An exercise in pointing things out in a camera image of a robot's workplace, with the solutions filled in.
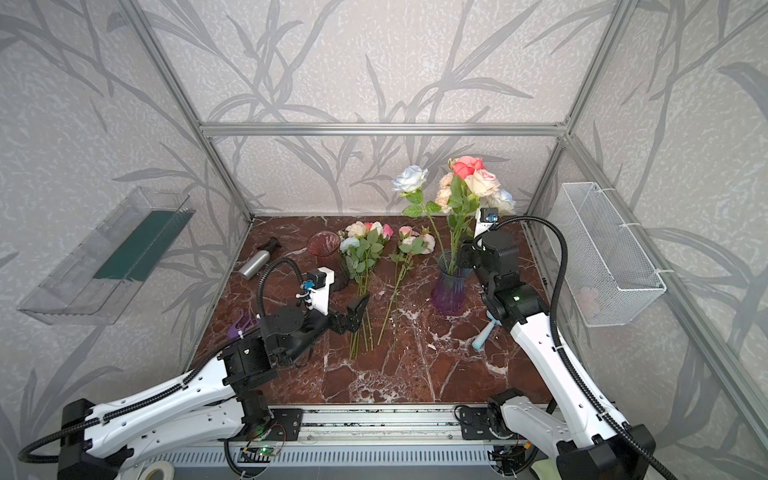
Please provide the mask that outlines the green circuit board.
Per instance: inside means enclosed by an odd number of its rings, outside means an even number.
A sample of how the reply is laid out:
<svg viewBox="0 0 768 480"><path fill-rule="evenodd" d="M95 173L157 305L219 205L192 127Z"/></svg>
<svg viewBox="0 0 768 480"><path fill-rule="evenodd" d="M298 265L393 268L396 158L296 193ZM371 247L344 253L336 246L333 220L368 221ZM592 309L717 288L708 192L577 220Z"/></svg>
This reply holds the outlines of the green circuit board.
<svg viewBox="0 0 768 480"><path fill-rule="evenodd" d="M238 460L244 464L267 464L275 461L281 453L280 446L247 446L241 449Z"/></svg>

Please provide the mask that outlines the white tape roll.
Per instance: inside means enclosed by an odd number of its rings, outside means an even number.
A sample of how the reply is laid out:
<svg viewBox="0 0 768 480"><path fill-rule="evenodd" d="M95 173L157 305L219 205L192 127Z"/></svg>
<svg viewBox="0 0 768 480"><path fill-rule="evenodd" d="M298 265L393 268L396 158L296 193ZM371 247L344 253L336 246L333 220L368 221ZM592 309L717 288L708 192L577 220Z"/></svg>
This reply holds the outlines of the white tape roll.
<svg viewBox="0 0 768 480"><path fill-rule="evenodd" d="M147 466L140 476L139 480L173 480L175 477L175 467L168 461L157 461Z"/></svg>

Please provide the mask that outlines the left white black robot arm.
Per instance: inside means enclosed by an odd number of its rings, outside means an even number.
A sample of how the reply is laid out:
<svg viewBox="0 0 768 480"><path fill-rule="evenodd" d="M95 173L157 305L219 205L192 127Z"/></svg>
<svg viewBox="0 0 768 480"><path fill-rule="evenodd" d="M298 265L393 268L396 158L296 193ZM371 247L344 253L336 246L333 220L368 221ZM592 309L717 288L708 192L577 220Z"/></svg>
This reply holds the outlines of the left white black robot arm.
<svg viewBox="0 0 768 480"><path fill-rule="evenodd" d="M309 291L303 305L266 316L186 374L119 401L70 403L62 418L58 478L114 479L166 451L269 431L274 416L262 385L327 331L357 331L369 299L363 295L340 313L329 308L326 294Z"/></svg>

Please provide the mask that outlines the pale blue rose stem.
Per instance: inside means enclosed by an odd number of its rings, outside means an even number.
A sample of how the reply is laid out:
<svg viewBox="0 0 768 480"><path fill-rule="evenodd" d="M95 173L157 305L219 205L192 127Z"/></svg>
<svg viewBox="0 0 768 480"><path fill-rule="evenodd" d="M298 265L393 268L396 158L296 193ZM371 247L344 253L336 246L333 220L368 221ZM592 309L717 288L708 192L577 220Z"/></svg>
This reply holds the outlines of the pale blue rose stem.
<svg viewBox="0 0 768 480"><path fill-rule="evenodd" d="M427 180L427 169L417 165L406 167L393 181L393 191L399 197L404 198L408 205L402 214L409 218L426 216L429 219L433 235L442 253L445 252L444 244L440 238L434 216L441 211L441 207L435 201L427 201L423 193L423 187Z"/></svg>

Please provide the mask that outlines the peach rose stem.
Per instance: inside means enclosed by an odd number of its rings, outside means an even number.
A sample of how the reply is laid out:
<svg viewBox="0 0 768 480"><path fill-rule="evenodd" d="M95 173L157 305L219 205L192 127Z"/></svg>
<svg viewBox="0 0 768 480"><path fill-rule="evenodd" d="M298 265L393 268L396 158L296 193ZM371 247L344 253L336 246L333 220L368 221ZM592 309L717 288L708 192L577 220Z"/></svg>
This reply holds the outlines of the peach rose stem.
<svg viewBox="0 0 768 480"><path fill-rule="evenodd" d="M458 225L458 217L450 206L450 200L452 198L452 187L457 181L458 176L454 173L445 174L439 181L439 189L435 199L435 203L440 207L440 211L446 215L446 222L450 231L451 253L454 253L455 250L455 229Z"/></svg>

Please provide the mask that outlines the purple blue glass vase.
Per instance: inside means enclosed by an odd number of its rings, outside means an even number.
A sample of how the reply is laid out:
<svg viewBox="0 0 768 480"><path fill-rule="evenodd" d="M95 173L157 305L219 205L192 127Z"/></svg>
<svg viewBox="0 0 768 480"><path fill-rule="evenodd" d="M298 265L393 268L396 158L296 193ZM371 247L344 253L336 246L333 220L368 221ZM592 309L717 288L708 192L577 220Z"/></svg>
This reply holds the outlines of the purple blue glass vase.
<svg viewBox="0 0 768 480"><path fill-rule="evenodd" d="M466 299L465 283L472 272L471 268L450 270L451 261L450 253L438 257L439 275L430 294L432 305L443 315L455 315L461 311Z"/></svg>

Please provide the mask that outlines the purple pink handled tool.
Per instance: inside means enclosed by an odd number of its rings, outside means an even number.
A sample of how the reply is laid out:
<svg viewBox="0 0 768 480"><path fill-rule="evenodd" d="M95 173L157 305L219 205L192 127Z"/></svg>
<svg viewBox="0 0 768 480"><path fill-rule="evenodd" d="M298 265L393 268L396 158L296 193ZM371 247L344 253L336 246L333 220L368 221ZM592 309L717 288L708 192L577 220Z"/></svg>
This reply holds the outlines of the purple pink handled tool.
<svg viewBox="0 0 768 480"><path fill-rule="evenodd" d="M259 317L251 312L241 311L227 329L227 339L241 338L247 331L259 324Z"/></svg>

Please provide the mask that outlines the clear plastic wall tray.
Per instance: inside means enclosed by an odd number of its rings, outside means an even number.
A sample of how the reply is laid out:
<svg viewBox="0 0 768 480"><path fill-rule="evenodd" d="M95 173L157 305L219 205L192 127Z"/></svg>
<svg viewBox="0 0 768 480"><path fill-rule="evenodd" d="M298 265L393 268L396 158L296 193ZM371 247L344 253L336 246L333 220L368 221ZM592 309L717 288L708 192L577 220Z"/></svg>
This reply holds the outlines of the clear plastic wall tray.
<svg viewBox="0 0 768 480"><path fill-rule="evenodd" d="M114 324L194 214L188 194L134 188L18 310L46 325Z"/></svg>

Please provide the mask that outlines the green black work glove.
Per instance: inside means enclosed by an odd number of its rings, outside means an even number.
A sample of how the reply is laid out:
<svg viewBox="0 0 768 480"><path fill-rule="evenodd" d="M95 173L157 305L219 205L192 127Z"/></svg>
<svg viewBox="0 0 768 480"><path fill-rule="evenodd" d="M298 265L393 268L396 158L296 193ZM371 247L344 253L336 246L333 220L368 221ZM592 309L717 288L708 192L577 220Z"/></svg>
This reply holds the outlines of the green black work glove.
<svg viewBox="0 0 768 480"><path fill-rule="evenodd" d="M529 471L536 480L561 480L556 462L549 458L535 461Z"/></svg>

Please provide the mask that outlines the flower bunch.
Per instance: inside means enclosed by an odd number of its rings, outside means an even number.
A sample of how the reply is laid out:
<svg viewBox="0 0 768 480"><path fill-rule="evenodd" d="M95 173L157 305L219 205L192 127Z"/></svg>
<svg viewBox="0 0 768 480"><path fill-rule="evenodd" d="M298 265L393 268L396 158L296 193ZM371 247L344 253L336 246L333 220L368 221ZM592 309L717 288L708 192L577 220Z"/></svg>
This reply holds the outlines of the flower bunch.
<svg viewBox="0 0 768 480"><path fill-rule="evenodd" d="M395 251L389 256L389 260L394 265L394 286L387 303L377 344L380 344L383 339L387 325L392 319L400 287L403 285L409 272L414 268L416 258L432 254L436 245L435 237L427 228L416 229L408 225L398 229L397 240Z"/></svg>
<svg viewBox="0 0 768 480"><path fill-rule="evenodd" d="M369 292L370 276L393 236L393 229L378 221L356 221L340 231L339 236L348 275L357 283L358 295L362 297Z"/></svg>

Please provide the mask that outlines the dark red glass vase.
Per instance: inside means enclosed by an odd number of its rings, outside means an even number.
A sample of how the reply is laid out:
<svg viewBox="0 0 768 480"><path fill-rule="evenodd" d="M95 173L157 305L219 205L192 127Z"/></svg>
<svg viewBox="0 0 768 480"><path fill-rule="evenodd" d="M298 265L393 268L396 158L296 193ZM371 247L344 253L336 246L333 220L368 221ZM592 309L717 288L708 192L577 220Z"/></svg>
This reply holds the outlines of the dark red glass vase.
<svg viewBox="0 0 768 480"><path fill-rule="evenodd" d="M307 251L315 257L317 265L334 271L332 292L343 290L349 283L349 275L340 252L341 242L337 233L328 230L315 233L307 242Z"/></svg>

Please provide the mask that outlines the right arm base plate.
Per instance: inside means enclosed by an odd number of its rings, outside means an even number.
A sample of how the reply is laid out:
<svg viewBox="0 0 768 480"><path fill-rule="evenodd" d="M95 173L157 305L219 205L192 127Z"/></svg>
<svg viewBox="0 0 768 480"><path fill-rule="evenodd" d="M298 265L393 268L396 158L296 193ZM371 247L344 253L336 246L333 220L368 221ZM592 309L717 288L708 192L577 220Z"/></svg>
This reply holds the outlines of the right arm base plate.
<svg viewBox="0 0 768 480"><path fill-rule="evenodd" d="M453 415L464 440L505 440L513 436L495 408L457 405Z"/></svg>

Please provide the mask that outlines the cream pink rose stem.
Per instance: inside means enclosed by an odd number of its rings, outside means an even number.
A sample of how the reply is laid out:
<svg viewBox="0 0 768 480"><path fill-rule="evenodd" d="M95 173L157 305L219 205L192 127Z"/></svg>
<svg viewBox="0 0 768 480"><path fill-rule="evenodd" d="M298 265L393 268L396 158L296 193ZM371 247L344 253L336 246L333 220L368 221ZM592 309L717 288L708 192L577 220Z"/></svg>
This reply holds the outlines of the cream pink rose stem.
<svg viewBox="0 0 768 480"><path fill-rule="evenodd" d="M451 235L451 269L458 266L458 254L462 237L469 232L469 221L475 216L483 200L487 200L500 189L496 176L486 169L475 170L461 178L453 176L449 185L448 226Z"/></svg>

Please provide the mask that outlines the white rose stem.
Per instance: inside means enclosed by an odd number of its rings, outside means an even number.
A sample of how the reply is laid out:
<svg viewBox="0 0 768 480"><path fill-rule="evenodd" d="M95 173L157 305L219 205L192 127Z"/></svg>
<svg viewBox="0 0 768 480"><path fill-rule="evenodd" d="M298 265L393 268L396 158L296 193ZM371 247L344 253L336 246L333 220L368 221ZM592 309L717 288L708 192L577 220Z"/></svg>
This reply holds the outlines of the white rose stem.
<svg viewBox="0 0 768 480"><path fill-rule="evenodd" d="M488 197L488 205L496 208L499 216L508 216L515 213L516 202L512 195L504 189L499 189Z"/></svg>

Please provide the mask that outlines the pink red rose stem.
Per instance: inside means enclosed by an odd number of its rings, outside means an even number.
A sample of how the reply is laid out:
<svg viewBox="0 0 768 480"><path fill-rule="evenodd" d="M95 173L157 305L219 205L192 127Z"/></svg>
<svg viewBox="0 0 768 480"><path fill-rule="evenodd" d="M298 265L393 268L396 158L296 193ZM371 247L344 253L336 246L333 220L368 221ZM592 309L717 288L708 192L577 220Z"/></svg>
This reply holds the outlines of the pink red rose stem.
<svg viewBox="0 0 768 480"><path fill-rule="evenodd" d="M467 181L484 165L480 158L464 156L452 160L450 167L453 173L447 184L446 213L450 229L451 265L455 269L462 237L469 234L470 220L480 205L479 197Z"/></svg>

